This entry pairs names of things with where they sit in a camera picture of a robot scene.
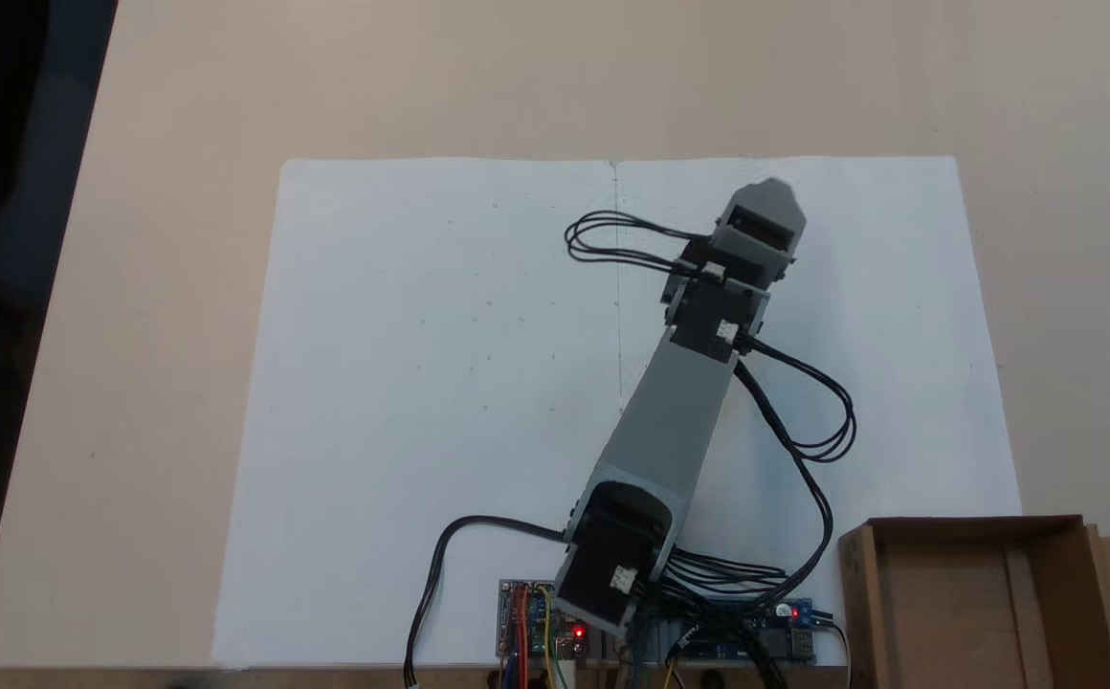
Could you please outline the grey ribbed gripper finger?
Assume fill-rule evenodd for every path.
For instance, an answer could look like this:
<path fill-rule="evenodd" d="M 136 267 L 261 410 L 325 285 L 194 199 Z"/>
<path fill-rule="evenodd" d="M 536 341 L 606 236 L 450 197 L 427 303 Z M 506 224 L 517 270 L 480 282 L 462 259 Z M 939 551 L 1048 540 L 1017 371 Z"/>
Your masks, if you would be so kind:
<path fill-rule="evenodd" d="M 794 235 L 806 227 L 806 215 L 794 188 L 779 178 L 769 176 L 736 190 L 722 211 L 722 224 L 734 224 L 736 215 L 743 217 L 747 213 Z"/>

